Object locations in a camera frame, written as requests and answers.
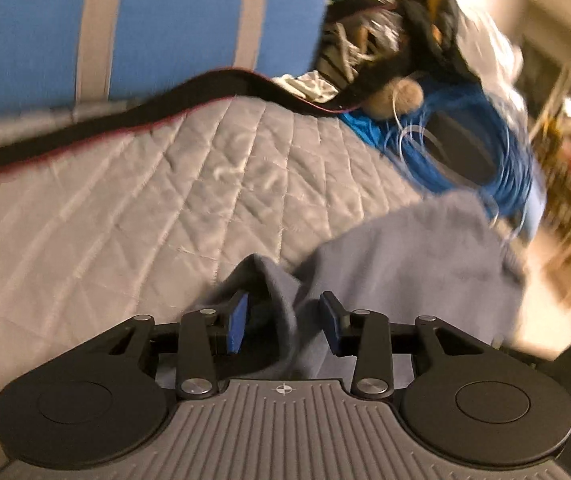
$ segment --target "black strap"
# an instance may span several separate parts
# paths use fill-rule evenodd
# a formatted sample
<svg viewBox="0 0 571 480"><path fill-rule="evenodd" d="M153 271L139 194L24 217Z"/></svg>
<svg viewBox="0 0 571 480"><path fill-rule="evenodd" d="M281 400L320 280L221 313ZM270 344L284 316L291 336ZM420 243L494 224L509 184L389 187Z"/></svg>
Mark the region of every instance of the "black strap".
<svg viewBox="0 0 571 480"><path fill-rule="evenodd" d="M328 8L326 23L381 8L389 8L389 4L382 4L378 0L345 0ZM357 108L390 79L408 73L409 59L409 48L404 48L390 59L364 67L353 83L324 104L300 99L254 72L235 68L206 72L125 112L82 121L54 132L0 146L0 173L55 156L106 135L146 132L155 124L173 116L233 96L257 97L293 112L316 117L340 114Z"/></svg>

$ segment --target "beige strap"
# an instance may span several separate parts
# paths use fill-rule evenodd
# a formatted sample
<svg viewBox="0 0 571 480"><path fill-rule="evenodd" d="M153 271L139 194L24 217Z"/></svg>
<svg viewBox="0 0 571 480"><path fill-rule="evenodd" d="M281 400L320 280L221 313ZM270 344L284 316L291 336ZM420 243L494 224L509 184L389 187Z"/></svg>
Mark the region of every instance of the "beige strap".
<svg viewBox="0 0 571 480"><path fill-rule="evenodd" d="M85 0L77 54L76 101L108 98L121 0Z"/></svg>
<svg viewBox="0 0 571 480"><path fill-rule="evenodd" d="M257 64L266 0L242 0L234 66L253 70Z"/></svg>

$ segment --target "bright light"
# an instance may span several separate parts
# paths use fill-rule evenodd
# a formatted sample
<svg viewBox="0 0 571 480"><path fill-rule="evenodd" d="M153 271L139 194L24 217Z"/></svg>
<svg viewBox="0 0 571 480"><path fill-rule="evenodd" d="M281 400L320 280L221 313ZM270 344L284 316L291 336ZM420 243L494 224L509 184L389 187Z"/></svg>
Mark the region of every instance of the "bright light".
<svg viewBox="0 0 571 480"><path fill-rule="evenodd" d="M571 97L566 97L563 101L563 112L571 119Z"/></svg>

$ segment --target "metal screw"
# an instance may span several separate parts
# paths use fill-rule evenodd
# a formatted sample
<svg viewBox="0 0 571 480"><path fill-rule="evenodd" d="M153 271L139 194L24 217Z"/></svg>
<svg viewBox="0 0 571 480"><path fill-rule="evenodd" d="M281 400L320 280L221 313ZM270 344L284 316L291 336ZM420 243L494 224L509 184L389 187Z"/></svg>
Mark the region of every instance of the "metal screw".
<svg viewBox="0 0 571 480"><path fill-rule="evenodd" d="M181 389L192 395L203 395L212 390L212 383L207 379L195 377L193 379L186 379L181 383Z"/></svg>
<svg viewBox="0 0 571 480"><path fill-rule="evenodd" d="M357 383L357 388L368 395L382 394L388 389L388 383L381 379L367 378L361 379Z"/></svg>

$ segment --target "crosshair symbol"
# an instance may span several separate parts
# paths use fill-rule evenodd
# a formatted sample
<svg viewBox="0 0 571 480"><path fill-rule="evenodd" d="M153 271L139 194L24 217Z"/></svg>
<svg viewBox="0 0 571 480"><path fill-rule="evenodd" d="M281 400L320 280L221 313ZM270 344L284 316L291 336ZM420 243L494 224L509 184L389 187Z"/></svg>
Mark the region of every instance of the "crosshair symbol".
<svg viewBox="0 0 571 480"><path fill-rule="evenodd" d="M278 394L287 395L287 394L294 392L296 390L296 388L293 388L289 384L283 383L283 384L279 384L276 388L274 388L274 390Z"/></svg>

